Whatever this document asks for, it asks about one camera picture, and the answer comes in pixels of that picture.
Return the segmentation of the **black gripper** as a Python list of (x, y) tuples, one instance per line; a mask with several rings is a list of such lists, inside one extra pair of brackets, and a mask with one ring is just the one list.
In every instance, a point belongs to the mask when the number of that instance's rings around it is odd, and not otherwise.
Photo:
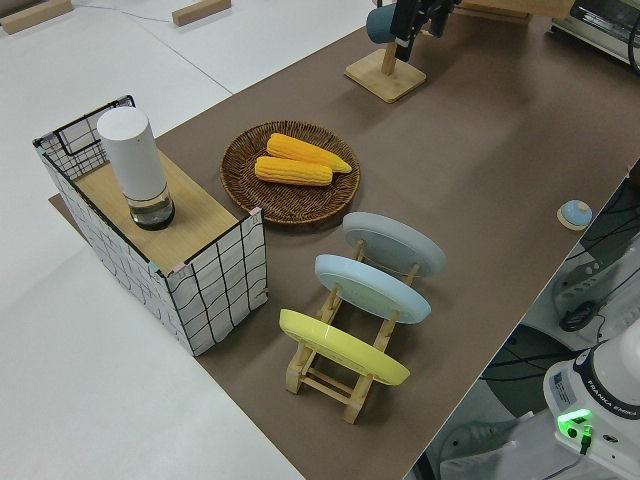
[(427, 31), (434, 37), (444, 34), (446, 22), (453, 11), (450, 0), (397, 1), (392, 18), (392, 34), (396, 37), (396, 58), (408, 61), (413, 39), (427, 24)]

